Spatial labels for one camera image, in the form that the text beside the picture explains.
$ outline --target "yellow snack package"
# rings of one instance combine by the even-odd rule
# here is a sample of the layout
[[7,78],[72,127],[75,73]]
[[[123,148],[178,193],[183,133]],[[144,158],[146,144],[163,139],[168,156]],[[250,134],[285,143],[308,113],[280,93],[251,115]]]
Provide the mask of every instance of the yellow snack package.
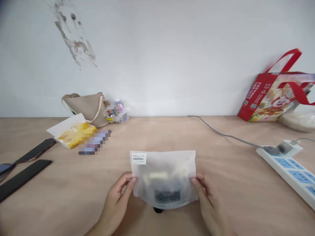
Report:
[[51,133],[55,140],[62,143],[66,148],[73,148],[94,136],[96,130],[95,126],[86,123],[83,114],[80,113],[49,128],[47,132]]
[[84,141],[85,137],[90,137],[90,134],[94,133],[93,130],[97,130],[93,125],[77,123],[56,140],[66,145],[68,148],[73,148],[79,144],[79,141]]

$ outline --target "hand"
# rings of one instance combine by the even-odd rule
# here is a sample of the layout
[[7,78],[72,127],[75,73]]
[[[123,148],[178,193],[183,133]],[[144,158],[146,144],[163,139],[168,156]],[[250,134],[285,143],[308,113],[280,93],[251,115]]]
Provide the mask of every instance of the hand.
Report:
[[[131,171],[120,176],[107,193],[101,217],[85,236],[109,236],[115,232],[124,218],[128,199],[136,181],[137,178],[132,177]],[[126,186],[126,189],[124,193],[121,193],[124,186]]]
[[213,236],[233,235],[227,217],[207,178],[201,173],[196,173],[196,178],[191,178],[191,182],[197,191],[201,214],[209,232]]

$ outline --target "beige handbag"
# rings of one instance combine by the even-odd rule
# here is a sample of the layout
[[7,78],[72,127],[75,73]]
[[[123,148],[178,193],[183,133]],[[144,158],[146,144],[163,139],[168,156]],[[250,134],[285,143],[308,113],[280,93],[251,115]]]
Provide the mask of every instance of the beige handbag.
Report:
[[74,115],[82,113],[86,122],[96,128],[109,124],[103,116],[105,98],[101,92],[83,97],[77,93],[71,93],[64,95],[61,100],[67,110]]

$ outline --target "white wall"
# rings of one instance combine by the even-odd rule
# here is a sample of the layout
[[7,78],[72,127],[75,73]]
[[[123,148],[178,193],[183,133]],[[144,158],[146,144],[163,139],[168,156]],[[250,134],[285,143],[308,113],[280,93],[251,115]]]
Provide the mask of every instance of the white wall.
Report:
[[313,0],[76,0],[97,68],[75,63],[47,2],[5,2],[1,117],[69,116],[64,94],[100,91],[132,116],[236,115],[284,52],[303,52],[291,71],[315,72]]

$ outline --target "plastic water bottle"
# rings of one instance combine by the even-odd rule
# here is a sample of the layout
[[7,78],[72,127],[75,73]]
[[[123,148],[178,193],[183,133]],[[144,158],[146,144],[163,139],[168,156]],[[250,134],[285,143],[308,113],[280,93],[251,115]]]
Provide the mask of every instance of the plastic water bottle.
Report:
[[[124,104],[120,101],[120,98],[115,98],[115,107],[119,113],[122,113],[124,111]],[[122,116],[120,122],[125,122],[127,120],[129,120],[129,116],[126,113]]]

